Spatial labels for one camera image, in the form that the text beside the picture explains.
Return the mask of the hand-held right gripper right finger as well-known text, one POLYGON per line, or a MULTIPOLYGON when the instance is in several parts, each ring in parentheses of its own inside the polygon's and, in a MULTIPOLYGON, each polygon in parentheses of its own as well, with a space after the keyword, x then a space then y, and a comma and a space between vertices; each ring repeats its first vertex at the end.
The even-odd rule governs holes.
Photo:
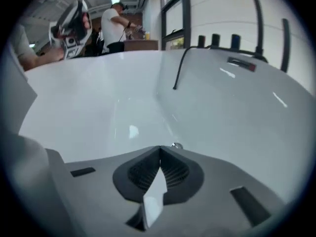
POLYGON ((261 234, 284 202, 232 163, 172 147, 160 147, 166 178, 161 215, 152 237, 245 237, 261 234))

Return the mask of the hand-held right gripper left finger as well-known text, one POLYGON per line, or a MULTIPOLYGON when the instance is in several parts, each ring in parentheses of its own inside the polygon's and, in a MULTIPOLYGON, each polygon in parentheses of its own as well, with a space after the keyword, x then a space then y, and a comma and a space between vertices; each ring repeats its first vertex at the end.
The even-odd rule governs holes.
POLYGON ((122 155, 66 163, 70 172, 93 168, 71 177, 71 196, 84 219, 89 237, 151 236, 161 215, 159 146, 122 155))

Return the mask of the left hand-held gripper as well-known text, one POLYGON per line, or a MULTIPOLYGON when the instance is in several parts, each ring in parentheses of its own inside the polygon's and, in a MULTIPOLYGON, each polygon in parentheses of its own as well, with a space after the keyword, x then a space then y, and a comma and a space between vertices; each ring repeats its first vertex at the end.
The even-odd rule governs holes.
POLYGON ((57 21, 49 23, 50 45, 63 49, 64 60, 77 57, 91 36, 92 26, 91 29, 87 30, 82 22, 82 15, 85 12, 89 14, 86 2, 75 0, 57 21))

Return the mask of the person's left hand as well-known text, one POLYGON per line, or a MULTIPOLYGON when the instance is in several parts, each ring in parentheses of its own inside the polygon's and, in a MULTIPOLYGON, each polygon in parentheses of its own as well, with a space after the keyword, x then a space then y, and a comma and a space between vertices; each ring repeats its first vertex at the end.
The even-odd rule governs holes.
POLYGON ((83 22, 85 29, 87 29, 87 30, 91 29, 91 20, 90 20, 89 14, 87 12, 83 13, 82 22, 83 22))

